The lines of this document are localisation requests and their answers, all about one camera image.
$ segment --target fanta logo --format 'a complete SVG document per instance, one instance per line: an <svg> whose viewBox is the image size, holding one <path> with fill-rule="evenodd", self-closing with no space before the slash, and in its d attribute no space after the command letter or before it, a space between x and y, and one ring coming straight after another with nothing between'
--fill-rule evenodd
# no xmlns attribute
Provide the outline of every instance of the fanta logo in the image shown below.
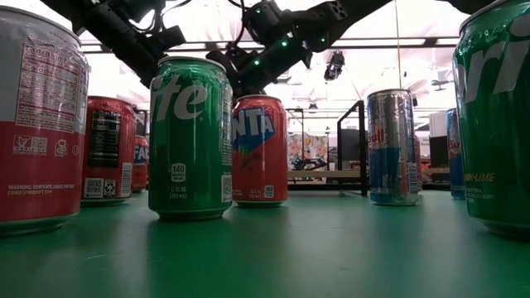
<svg viewBox="0 0 530 298"><path fill-rule="evenodd" d="M240 147L253 151L274 135L274 126L269 115L262 108L249 108L238 111L232 118L232 138L234 150Z"/></svg>
<svg viewBox="0 0 530 298"><path fill-rule="evenodd" d="M149 154L149 148L144 146L134 146L134 164L135 165L146 165L147 155Z"/></svg>

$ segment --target blue can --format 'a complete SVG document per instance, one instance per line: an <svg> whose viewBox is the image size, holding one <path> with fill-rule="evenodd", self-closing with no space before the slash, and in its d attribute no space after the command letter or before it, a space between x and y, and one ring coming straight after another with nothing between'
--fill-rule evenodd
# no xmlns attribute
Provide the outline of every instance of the blue can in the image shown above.
<svg viewBox="0 0 530 298"><path fill-rule="evenodd" d="M370 199L411 206L418 201L412 94L389 89L368 96Z"/></svg>
<svg viewBox="0 0 530 298"><path fill-rule="evenodd" d="M460 128L455 108L447 111L447 151L449 152L450 194L453 199L465 199Z"/></svg>

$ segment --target sprite can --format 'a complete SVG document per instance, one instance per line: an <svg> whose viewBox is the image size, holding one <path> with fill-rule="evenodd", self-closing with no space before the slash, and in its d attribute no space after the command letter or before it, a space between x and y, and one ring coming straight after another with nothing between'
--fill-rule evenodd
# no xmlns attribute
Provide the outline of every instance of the sprite can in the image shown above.
<svg viewBox="0 0 530 298"><path fill-rule="evenodd" d="M470 216L530 238L530 1L497 1L464 22L454 57Z"/></svg>
<svg viewBox="0 0 530 298"><path fill-rule="evenodd" d="M162 220L215 219L232 204L231 109L223 66L160 60L151 83L149 208Z"/></svg>

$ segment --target white and red can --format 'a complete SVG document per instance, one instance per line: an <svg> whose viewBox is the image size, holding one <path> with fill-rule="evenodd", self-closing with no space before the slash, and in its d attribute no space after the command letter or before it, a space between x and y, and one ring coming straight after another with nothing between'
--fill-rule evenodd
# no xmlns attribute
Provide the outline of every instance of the white and red can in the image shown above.
<svg viewBox="0 0 530 298"><path fill-rule="evenodd" d="M134 145L134 167L132 168L132 191L140 192L147 188L147 161L149 144L143 136L136 136Z"/></svg>
<svg viewBox="0 0 530 298"><path fill-rule="evenodd" d="M238 99L233 110L232 197L242 207L279 206L287 199L287 117L266 95Z"/></svg>
<svg viewBox="0 0 530 298"><path fill-rule="evenodd" d="M88 65L68 29L0 7L0 235L79 212Z"/></svg>
<svg viewBox="0 0 530 298"><path fill-rule="evenodd" d="M423 173L422 173L422 145L420 143L420 138L417 135L414 135L414 145L416 152L416 166L417 166L417 191L423 190Z"/></svg>
<svg viewBox="0 0 530 298"><path fill-rule="evenodd" d="M121 204L131 196L136 114L120 99L89 96L82 206Z"/></svg>

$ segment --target nutrition facts label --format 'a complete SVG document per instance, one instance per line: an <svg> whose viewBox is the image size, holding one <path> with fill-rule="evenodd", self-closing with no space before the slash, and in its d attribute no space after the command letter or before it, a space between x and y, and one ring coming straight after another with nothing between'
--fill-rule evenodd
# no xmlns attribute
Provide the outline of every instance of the nutrition facts label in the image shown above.
<svg viewBox="0 0 530 298"><path fill-rule="evenodd" d="M232 132L228 125L232 121L232 114L230 111L223 111L223 127L221 128L225 136L221 138L221 156L223 158L223 166L232 166Z"/></svg>
<svg viewBox="0 0 530 298"><path fill-rule="evenodd" d="M90 167L118 167L120 123L119 113L93 111L89 145Z"/></svg>
<svg viewBox="0 0 530 298"><path fill-rule="evenodd" d="M24 43L16 124L74 133L81 68L50 47Z"/></svg>

